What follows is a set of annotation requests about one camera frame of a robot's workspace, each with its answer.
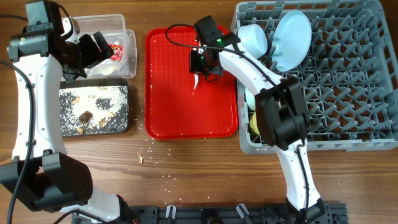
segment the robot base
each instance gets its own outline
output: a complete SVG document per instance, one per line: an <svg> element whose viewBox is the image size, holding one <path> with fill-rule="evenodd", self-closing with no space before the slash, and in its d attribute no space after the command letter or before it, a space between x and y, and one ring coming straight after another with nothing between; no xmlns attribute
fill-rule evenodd
<svg viewBox="0 0 398 224"><path fill-rule="evenodd" d="M309 224L348 224L346 205L324 202L325 214ZM177 207L175 220L167 219L166 208L156 206L131 206L139 216L140 224L207 224L202 219L209 211L218 213L218 218L225 224L243 224L236 207ZM291 224L292 217L286 204L270 204L263 207L247 207L253 224ZM90 224L90 220L73 215L72 224Z"/></svg>

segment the gray dish rack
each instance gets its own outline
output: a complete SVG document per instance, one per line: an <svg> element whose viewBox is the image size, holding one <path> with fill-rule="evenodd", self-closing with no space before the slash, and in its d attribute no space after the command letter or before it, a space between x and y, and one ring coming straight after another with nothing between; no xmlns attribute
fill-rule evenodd
<svg viewBox="0 0 398 224"><path fill-rule="evenodd" d="M271 47L275 29L291 10L312 26L312 44L303 62L275 70ZM241 2L231 31L259 24L269 40L265 65L300 80L310 112L308 149L374 151L398 146L397 59L381 3L377 0ZM247 154L273 153L251 131L245 87L238 82L239 141Z"/></svg>

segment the red tray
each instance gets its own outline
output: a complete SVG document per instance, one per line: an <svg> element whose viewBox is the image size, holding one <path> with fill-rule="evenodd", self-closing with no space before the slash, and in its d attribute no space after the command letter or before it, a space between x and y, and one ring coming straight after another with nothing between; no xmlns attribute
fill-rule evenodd
<svg viewBox="0 0 398 224"><path fill-rule="evenodd" d="M228 31L219 27L225 34ZM155 139L215 138L232 135L238 128L235 78L228 72L208 83L200 75L197 89L189 72L191 49L165 38L166 28L146 37L145 126ZM195 31L173 28L172 40L198 45Z"/></svg>

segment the wooden table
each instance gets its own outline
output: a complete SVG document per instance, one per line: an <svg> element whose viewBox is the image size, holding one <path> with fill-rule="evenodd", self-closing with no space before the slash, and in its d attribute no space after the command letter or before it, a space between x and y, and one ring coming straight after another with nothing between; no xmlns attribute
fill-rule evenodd
<svg viewBox="0 0 398 224"><path fill-rule="evenodd" d="M223 139L153 141L143 129L145 36L156 27L193 24L211 14L229 27L231 1L61 0L71 16L120 13L136 33L137 76L129 80L137 121L125 134L67 138L69 156L90 168L94 184L119 194L130 205L182 206L284 203L286 186L277 156L249 156L239 148L238 134ZM395 1L383 1L393 40L398 39ZM0 1L1 14L25 15L24 1ZM7 60L11 35L24 25L0 19L0 58ZM11 161L17 133L17 88L14 72L0 72L0 163ZM139 164L137 153L144 155ZM310 152L315 183L324 200L347 204L350 223L398 223L398 150L378 152ZM11 194L0 187L0 222L6 221ZM30 212L17 202L15 223L52 223L59 213Z"/></svg>

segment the white plate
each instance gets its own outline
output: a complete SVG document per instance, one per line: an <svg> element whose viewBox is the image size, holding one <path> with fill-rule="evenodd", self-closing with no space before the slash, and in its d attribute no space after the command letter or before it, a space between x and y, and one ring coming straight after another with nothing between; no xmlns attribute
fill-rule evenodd
<svg viewBox="0 0 398 224"><path fill-rule="evenodd" d="M276 69L289 71L304 60L311 44L311 24L300 11L287 13L278 24L272 46L275 52L272 61L277 61Z"/></svg>

